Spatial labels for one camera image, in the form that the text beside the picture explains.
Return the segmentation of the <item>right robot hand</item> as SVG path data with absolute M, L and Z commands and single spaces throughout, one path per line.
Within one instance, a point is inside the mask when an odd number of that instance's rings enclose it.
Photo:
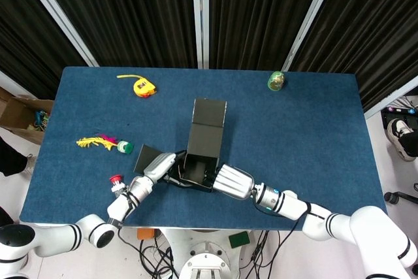
M 201 187 L 201 191 L 206 193 L 218 191 L 238 200 L 251 197 L 255 187 L 251 174 L 226 163 L 217 167 L 206 183 L 208 186 Z

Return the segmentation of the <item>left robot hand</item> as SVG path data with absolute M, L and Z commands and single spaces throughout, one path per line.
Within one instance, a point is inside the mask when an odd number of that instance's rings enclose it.
M 191 184 L 180 179 L 179 166 L 184 156 L 184 150 L 176 153 L 161 153 L 144 169 L 144 176 L 154 184 L 164 181 L 180 188 L 190 188 Z

